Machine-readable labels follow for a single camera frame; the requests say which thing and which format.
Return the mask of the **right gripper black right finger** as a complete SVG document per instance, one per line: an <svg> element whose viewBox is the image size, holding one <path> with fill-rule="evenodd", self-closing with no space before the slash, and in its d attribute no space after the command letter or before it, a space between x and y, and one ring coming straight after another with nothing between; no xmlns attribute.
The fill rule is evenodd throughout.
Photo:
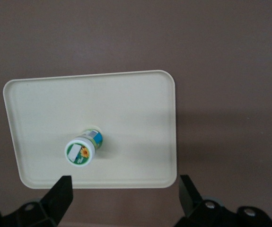
<svg viewBox="0 0 272 227"><path fill-rule="evenodd" d="M204 199L190 176L179 177L179 200L184 216L176 227L272 227L272 219L261 209L241 206L237 212L212 199Z"/></svg>

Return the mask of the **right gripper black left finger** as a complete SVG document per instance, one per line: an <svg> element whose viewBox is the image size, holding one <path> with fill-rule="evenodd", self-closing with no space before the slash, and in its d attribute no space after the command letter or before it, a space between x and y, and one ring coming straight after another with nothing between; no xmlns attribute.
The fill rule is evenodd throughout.
<svg viewBox="0 0 272 227"><path fill-rule="evenodd" d="M56 227L72 200L72 177L64 175L42 199L25 203L5 216L0 212L0 227Z"/></svg>

